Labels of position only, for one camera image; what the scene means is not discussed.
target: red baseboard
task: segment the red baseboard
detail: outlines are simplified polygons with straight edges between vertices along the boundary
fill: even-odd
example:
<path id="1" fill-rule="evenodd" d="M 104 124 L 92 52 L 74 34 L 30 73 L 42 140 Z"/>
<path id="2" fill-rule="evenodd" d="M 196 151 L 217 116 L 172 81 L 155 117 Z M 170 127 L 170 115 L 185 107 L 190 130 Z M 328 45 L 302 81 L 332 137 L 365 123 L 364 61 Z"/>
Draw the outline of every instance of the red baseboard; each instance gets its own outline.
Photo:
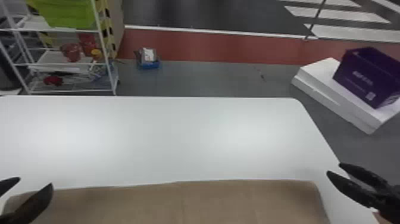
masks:
<path id="1" fill-rule="evenodd" d="M 140 47 L 156 48 L 162 60 L 304 65 L 327 57 L 340 60 L 346 49 L 373 46 L 400 60 L 400 44 L 271 38 L 126 29 L 119 58 L 134 59 Z"/>

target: white table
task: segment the white table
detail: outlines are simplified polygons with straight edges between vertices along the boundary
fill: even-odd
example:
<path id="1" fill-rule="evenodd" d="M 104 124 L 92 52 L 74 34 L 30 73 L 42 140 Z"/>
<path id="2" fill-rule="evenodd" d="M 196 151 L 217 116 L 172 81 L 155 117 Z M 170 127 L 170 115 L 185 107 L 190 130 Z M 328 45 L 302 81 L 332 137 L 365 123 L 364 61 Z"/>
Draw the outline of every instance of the white table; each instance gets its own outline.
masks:
<path id="1" fill-rule="evenodd" d="M 332 224 L 376 224 L 326 178 L 338 160 L 286 98 L 0 97 L 1 198 L 56 188 L 216 179 L 314 181 Z"/>

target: shelf rack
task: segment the shelf rack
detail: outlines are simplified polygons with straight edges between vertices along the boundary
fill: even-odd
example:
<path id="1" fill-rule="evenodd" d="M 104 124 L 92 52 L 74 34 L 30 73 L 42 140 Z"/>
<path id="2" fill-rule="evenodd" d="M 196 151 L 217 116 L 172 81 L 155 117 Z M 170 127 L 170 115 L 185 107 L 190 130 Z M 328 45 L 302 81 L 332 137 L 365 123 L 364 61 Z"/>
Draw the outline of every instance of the shelf rack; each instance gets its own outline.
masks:
<path id="1" fill-rule="evenodd" d="M 0 32 L 9 32 L 14 35 L 15 46 L 20 49 L 21 57 L 18 60 L 10 57 L 2 42 L 0 42 L 0 50 L 11 64 L 14 73 L 29 95 L 93 91 L 111 91 L 116 95 L 118 69 L 114 65 L 114 60 L 110 57 L 112 45 L 105 42 L 106 38 L 111 36 L 110 30 L 102 29 L 106 19 L 106 3 L 105 0 L 90 1 L 95 17 L 92 28 L 74 29 L 49 26 L 44 17 L 32 14 L 29 11 L 25 1 L 0 0 L 0 7 L 7 17 L 9 25 L 9 27 L 0 29 Z M 10 4 L 20 4 L 18 9 L 22 10 L 17 13 L 12 12 L 8 8 Z M 98 41 L 97 44 L 100 46 L 102 55 L 105 55 L 104 60 L 99 63 L 92 57 L 86 57 L 84 53 L 81 53 L 81 59 L 78 62 L 68 62 L 59 48 L 48 46 L 43 41 L 40 35 L 44 32 L 76 36 L 78 33 L 93 33 L 96 35 L 96 41 Z M 36 36 L 36 42 L 40 44 L 34 47 L 29 46 L 30 44 L 27 41 L 29 38 L 26 38 L 26 33 L 30 35 L 30 39 L 33 38 L 32 36 Z M 79 41 L 77 37 L 60 39 L 71 39 L 77 43 Z M 101 75 L 93 75 L 92 71 L 97 71 L 96 69 L 104 72 Z M 54 72 L 68 73 L 68 76 L 62 76 L 63 83 L 61 86 L 44 83 L 44 78 L 54 74 Z"/>

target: purple box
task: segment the purple box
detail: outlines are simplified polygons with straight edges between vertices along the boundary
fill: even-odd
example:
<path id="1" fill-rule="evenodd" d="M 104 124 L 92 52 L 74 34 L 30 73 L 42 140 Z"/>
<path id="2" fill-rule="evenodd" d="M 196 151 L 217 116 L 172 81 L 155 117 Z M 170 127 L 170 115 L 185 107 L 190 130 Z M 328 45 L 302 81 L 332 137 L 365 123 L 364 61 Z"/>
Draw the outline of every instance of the purple box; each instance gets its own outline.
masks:
<path id="1" fill-rule="evenodd" d="M 400 62 L 375 48 L 346 51 L 333 79 L 373 108 L 400 98 Z"/>

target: green container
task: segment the green container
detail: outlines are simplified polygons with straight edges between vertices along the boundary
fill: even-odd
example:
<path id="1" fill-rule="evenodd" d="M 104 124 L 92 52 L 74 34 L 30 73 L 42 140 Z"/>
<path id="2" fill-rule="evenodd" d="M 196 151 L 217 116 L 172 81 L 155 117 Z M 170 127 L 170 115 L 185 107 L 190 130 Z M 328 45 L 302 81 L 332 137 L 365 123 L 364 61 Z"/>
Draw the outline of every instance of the green container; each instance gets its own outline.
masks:
<path id="1" fill-rule="evenodd" d="M 90 0 L 32 0 L 49 26 L 90 29 L 95 22 Z"/>

